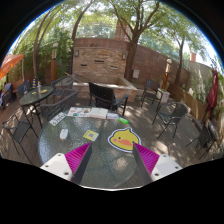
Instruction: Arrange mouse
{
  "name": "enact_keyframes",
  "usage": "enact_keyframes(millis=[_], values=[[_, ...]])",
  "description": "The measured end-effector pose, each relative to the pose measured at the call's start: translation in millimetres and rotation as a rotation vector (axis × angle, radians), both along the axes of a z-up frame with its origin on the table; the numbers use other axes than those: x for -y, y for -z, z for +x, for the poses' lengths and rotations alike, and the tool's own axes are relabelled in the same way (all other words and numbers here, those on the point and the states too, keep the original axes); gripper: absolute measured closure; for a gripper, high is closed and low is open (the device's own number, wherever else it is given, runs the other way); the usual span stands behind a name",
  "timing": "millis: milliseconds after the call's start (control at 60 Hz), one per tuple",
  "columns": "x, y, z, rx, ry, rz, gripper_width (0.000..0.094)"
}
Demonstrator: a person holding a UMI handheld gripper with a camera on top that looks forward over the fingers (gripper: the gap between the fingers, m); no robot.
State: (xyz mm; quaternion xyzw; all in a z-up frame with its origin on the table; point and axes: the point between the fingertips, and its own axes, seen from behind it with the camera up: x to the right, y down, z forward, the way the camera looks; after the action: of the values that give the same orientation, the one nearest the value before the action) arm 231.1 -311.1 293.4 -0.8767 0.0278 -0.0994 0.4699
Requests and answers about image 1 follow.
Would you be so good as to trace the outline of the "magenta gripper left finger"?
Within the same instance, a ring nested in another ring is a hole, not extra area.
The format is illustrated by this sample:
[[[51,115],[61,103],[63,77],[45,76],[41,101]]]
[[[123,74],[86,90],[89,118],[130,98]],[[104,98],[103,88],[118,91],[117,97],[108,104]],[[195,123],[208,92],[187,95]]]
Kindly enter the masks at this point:
[[[65,154],[66,160],[73,174],[71,178],[73,183],[81,183],[91,153],[92,145],[91,143],[87,143]]]

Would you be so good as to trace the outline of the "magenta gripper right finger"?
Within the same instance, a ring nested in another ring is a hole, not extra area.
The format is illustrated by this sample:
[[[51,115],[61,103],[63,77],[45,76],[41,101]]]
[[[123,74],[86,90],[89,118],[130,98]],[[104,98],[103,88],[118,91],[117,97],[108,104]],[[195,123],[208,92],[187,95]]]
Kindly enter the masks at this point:
[[[133,144],[133,155],[136,160],[143,184],[147,185],[151,183],[151,174],[159,159],[159,155],[137,143]]]

